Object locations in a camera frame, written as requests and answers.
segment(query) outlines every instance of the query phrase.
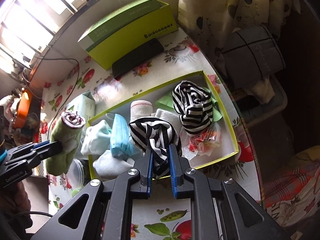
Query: plastic package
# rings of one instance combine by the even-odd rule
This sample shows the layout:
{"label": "plastic package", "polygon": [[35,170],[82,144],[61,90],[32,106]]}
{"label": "plastic package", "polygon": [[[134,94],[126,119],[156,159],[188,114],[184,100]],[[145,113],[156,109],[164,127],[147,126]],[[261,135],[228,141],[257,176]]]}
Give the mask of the plastic package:
{"label": "plastic package", "polygon": [[195,156],[210,156],[213,150],[222,143],[221,127],[217,122],[214,122],[210,127],[205,128],[201,133],[193,137],[187,135],[186,131],[181,129],[180,138],[182,156],[189,161]]}

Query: silver bolt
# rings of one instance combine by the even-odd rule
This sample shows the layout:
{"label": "silver bolt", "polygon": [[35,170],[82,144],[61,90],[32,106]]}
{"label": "silver bolt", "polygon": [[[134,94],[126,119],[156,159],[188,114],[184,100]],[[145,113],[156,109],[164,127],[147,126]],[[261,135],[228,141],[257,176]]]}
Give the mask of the silver bolt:
{"label": "silver bolt", "polygon": [[98,179],[93,179],[90,181],[90,185],[92,187],[98,186],[99,184],[100,184],[100,180],[98,180]]}
{"label": "silver bolt", "polygon": [[233,183],[233,178],[226,177],[223,179],[225,184],[231,185]]}
{"label": "silver bolt", "polygon": [[136,175],[138,173],[138,170],[137,169],[130,169],[128,170],[128,174],[133,176],[133,175]]}
{"label": "silver bolt", "polygon": [[194,168],[187,168],[186,169],[186,174],[193,175],[195,173],[196,173],[196,170]]}

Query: green box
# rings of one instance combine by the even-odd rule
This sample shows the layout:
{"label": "green box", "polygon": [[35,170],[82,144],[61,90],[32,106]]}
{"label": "green box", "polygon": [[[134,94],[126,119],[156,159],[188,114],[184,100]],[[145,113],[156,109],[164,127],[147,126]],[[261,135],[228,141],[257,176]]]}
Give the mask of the green box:
{"label": "green box", "polygon": [[178,30],[169,4],[158,1],[160,8],[134,20],[94,48],[88,54],[104,69],[152,38],[161,38]]}
{"label": "green box", "polygon": [[82,49],[90,51],[123,26],[159,8],[157,0],[135,0],[128,3],[90,26],[78,43]]}

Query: curtain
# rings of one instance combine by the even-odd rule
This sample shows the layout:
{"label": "curtain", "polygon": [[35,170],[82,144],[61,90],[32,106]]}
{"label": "curtain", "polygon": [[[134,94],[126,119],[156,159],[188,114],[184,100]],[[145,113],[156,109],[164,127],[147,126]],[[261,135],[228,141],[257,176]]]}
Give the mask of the curtain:
{"label": "curtain", "polygon": [[234,28],[265,25],[277,40],[299,0],[179,0],[178,22],[212,63]]}

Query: plastic container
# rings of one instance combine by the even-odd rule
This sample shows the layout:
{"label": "plastic container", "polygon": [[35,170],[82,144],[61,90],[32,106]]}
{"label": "plastic container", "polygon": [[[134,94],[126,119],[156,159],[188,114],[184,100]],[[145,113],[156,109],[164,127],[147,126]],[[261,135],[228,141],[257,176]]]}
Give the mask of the plastic container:
{"label": "plastic container", "polygon": [[90,182],[89,160],[73,159],[67,173],[68,181],[73,189],[81,189]]}

